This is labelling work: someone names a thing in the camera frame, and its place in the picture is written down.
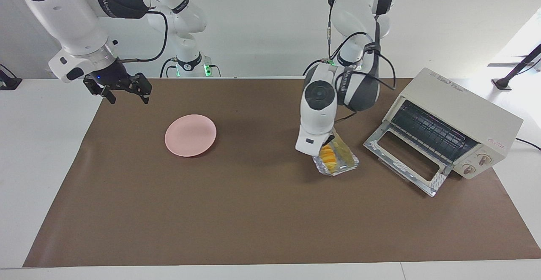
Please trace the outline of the white toaster oven body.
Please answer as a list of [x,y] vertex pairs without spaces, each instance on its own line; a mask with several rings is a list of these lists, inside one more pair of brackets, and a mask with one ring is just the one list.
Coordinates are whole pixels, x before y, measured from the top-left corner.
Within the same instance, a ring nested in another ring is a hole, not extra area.
[[[453,162],[454,171],[466,179],[475,178],[505,159],[523,122],[522,118],[428,68],[423,68],[400,92],[384,121],[391,122],[406,100],[478,143]],[[479,154],[492,157],[492,163],[479,166]],[[473,165],[476,172],[464,176],[464,164]]]

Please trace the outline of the glass toaster oven door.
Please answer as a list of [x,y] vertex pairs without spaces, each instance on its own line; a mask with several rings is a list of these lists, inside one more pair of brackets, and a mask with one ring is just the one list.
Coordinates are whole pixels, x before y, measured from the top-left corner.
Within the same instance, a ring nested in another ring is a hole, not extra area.
[[[392,153],[379,144],[379,140],[382,139],[386,133],[398,137],[399,140],[408,147],[415,149],[415,151],[421,153],[424,157],[427,157],[438,166],[438,171],[431,179],[426,179],[416,171],[412,170],[404,162],[400,161],[400,159],[392,155]],[[401,176],[404,180],[413,183],[431,197],[434,197],[439,191],[454,167],[454,163],[451,160],[448,160],[441,153],[435,151],[432,147],[429,147],[426,142],[387,120],[383,121],[381,126],[368,137],[363,145],[369,149],[369,151],[374,153],[389,169]]]

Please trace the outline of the pink round plate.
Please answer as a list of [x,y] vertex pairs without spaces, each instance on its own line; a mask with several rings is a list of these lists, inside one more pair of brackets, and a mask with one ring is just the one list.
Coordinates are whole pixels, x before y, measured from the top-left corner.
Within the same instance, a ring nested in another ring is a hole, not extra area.
[[205,153],[215,143],[218,130],[215,123],[200,114],[189,114],[168,126],[164,142],[174,155],[191,158]]

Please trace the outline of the sliced yellow bread loaf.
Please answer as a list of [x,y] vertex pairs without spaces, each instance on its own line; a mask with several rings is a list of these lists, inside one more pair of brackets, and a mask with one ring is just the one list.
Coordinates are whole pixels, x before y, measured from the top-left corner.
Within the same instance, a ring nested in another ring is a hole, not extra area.
[[334,152],[330,144],[326,144],[321,148],[319,158],[322,160],[323,164],[326,166],[327,170],[333,174],[336,172],[336,167],[338,166],[338,160],[336,153]]

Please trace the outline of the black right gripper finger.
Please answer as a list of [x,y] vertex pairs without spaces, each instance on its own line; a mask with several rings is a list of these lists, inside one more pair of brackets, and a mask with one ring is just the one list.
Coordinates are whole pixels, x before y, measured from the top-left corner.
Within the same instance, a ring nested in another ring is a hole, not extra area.
[[83,83],[92,95],[99,95],[107,99],[110,104],[116,103],[116,96],[112,93],[109,86],[101,87],[93,79],[83,79]]
[[130,93],[138,95],[143,101],[143,103],[148,104],[152,85],[149,80],[147,80],[146,76],[143,73],[137,73],[133,76],[130,76],[129,81]]

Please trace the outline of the silver foil baking tray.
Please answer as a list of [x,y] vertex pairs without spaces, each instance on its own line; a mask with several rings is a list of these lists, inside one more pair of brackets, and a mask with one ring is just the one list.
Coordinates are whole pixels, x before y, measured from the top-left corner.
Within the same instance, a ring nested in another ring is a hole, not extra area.
[[331,174],[327,170],[326,166],[323,164],[322,160],[319,158],[319,155],[317,155],[312,159],[317,167],[317,170],[321,174],[333,177],[339,174],[343,174],[347,171],[354,170],[358,167],[359,159],[353,154],[353,152],[339,135],[329,144],[332,146],[334,152],[336,153],[338,166],[336,167],[336,172]]

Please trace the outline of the brown paper table mat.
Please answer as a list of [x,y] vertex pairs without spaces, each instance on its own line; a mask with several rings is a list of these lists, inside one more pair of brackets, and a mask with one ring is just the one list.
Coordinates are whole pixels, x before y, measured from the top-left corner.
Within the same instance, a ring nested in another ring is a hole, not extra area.
[[[430,197],[363,147],[398,92],[337,125],[360,165],[328,177],[295,150],[301,80],[151,83],[102,101],[25,267],[541,258],[493,170]],[[218,134],[186,158],[164,135],[189,114]]]

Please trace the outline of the black table clamp mount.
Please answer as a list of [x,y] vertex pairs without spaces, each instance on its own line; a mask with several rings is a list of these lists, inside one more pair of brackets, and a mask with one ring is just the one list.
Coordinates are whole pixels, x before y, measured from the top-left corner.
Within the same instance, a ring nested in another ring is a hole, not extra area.
[[21,84],[22,79],[18,78],[9,68],[0,64],[0,91],[13,91]]

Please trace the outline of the black slanted stand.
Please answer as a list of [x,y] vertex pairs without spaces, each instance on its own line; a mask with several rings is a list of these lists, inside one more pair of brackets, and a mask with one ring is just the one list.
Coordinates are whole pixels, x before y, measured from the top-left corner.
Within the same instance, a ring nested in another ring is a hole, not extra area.
[[509,86],[512,78],[518,74],[527,72],[541,61],[541,43],[538,44],[528,55],[526,55],[522,61],[520,61],[514,68],[504,77],[500,79],[491,80],[492,85],[499,91],[511,91]]

